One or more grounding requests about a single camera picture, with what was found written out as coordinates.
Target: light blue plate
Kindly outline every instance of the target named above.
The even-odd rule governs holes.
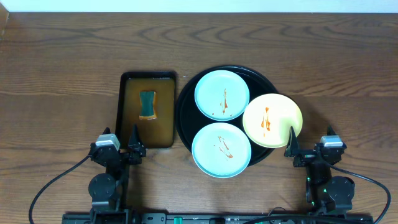
[[[199,80],[195,88],[195,103],[208,118],[229,121],[246,109],[249,88],[239,75],[227,70],[216,70]]]
[[[202,128],[193,139],[192,156],[206,174],[228,178],[248,166],[251,146],[239,128],[227,123],[213,123]]]

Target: black round tray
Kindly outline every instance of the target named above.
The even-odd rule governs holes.
[[[217,122],[206,117],[203,113],[200,112],[195,103],[194,97],[195,87],[199,80],[207,73],[215,70],[227,70],[238,74],[249,87],[250,101],[266,93],[278,93],[276,88],[266,77],[254,70],[242,66],[224,65],[213,67],[204,70],[198,75],[194,76],[182,89],[181,94],[177,100],[177,105],[175,107],[175,125],[177,127],[177,132],[181,138],[181,141],[190,152],[192,150],[193,138],[195,137],[197,132],[199,132],[199,130],[201,130],[201,128],[205,127],[206,125]],[[231,121],[225,121],[225,123],[235,125],[244,132],[242,117],[243,114],[235,119],[232,119]],[[251,159],[249,166],[262,161],[274,150],[271,148],[259,146],[250,139],[249,141],[251,145]]]

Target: sauce smear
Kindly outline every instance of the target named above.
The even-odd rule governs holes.
[[[271,123],[268,120],[268,110],[269,110],[269,108],[266,108],[266,111],[262,115],[261,127],[264,128],[264,121],[265,121],[266,122],[266,129],[268,131],[270,131],[271,130],[271,128],[270,128]],[[263,135],[264,135],[264,137],[266,136],[266,130],[265,129],[263,130]]]
[[[228,146],[225,143],[225,139],[223,137],[221,137],[221,136],[218,136],[218,140],[220,141],[220,144],[221,144],[221,146],[218,147],[220,149],[220,151],[223,152],[226,155],[226,157],[232,159],[233,156],[232,156],[231,153],[229,153],[229,148],[228,148]]]
[[[220,103],[221,109],[223,110],[223,114],[225,114],[225,109],[228,108],[228,104],[226,103],[226,89],[224,89],[224,106],[223,102]]]

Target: wooden table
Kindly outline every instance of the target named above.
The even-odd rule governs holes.
[[[177,93],[222,64],[264,74],[301,107],[303,147],[327,124],[348,148],[339,167],[391,191],[382,223],[398,222],[398,15],[12,13],[0,40],[0,220],[27,223],[29,205],[76,164],[102,130],[115,127],[119,78],[130,70],[175,70]],[[195,165],[178,134],[133,167],[129,204],[140,211],[304,212],[305,169],[284,149],[231,179]],[[104,168],[85,162],[51,185],[37,223],[60,223],[91,208],[88,183]],[[333,175],[344,175],[333,172]],[[384,191],[352,177],[352,212],[376,219]]]

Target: sponge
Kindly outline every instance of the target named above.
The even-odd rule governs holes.
[[[141,113],[139,115],[139,119],[156,119],[156,92],[141,91],[139,93],[139,98],[141,101]]]

